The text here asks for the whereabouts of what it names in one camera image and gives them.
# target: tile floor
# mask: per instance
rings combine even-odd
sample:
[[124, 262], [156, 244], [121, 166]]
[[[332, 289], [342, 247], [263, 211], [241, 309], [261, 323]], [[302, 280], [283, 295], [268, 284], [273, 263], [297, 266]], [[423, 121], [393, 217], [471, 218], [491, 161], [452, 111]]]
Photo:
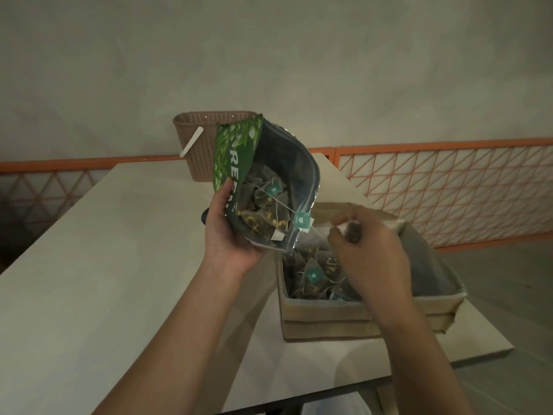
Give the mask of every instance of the tile floor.
[[[457, 370], [477, 413], [553, 413], [553, 240], [444, 257], [472, 304], [515, 346], [504, 359]], [[382, 413], [374, 392], [362, 396]]]

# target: concrete wall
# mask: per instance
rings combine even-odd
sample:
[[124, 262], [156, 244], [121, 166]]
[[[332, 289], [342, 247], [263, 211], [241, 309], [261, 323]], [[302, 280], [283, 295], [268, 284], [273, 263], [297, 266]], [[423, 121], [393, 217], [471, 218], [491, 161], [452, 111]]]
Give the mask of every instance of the concrete wall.
[[0, 161], [172, 154], [244, 109], [307, 146], [550, 136], [550, 0], [0, 0]]

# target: hand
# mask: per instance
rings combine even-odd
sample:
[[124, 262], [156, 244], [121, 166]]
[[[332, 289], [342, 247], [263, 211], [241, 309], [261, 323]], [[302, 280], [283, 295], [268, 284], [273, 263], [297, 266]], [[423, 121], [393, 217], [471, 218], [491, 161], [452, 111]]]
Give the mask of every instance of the hand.
[[202, 267], [225, 277], [238, 278], [261, 260], [266, 251], [254, 247], [240, 233], [235, 233], [225, 217], [225, 205], [232, 190], [228, 178], [215, 192], [206, 220], [205, 253]]
[[331, 222], [337, 226], [350, 219], [361, 223], [361, 240], [357, 244], [349, 243], [333, 227], [328, 243], [375, 321], [378, 324], [396, 322], [414, 306], [409, 258], [399, 237], [367, 208], [352, 206]]

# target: forearm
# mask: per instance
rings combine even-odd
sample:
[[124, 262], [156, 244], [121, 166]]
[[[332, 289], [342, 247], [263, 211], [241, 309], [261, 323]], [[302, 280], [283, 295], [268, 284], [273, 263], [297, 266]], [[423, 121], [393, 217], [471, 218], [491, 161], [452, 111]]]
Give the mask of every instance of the forearm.
[[414, 303], [381, 327], [390, 356], [397, 407], [405, 414], [472, 414], [446, 355]]
[[188, 414], [217, 347], [233, 301], [236, 277], [202, 265], [161, 329], [97, 414]]

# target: white table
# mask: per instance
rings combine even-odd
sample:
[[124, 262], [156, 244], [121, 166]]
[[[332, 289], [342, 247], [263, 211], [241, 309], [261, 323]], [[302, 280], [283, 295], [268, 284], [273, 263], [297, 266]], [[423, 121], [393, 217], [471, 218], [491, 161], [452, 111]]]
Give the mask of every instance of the white table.
[[[320, 201], [370, 205], [324, 156], [315, 157]], [[212, 193], [180, 160], [118, 165], [0, 276], [3, 414], [94, 409], [196, 272], [204, 251], [200, 216]], [[272, 258], [243, 283], [198, 413], [255, 413], [390, 376], [379, 339], [284, 342]], [[512, 348], [468, 302], [439, 339], [451, 361]]]

